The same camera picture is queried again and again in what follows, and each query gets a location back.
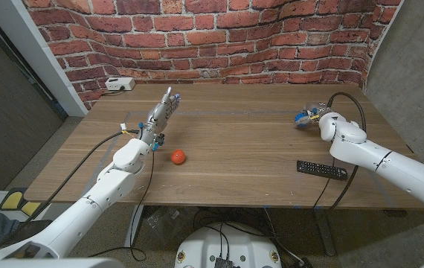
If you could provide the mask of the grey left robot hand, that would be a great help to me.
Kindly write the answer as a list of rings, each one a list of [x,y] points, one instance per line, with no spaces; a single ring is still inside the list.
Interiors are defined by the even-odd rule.
[[[169,86],[161,101],[149,111],[145,123],[141,125],[139,139],[148,144],[152,151],[156,151],[164,143],[162,132],[172,114],[179,107],[181,98],[179,94],[172,95],[171,90],[172,87]]]

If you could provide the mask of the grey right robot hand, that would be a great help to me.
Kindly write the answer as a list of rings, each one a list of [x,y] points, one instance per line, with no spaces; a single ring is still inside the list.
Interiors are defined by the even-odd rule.
[[[301,112],[295,116],[295,124],[299,127],[305,127],[311,123],[318,123],[322,116],[332,111],[333,109],[325,103],[307,103]]]

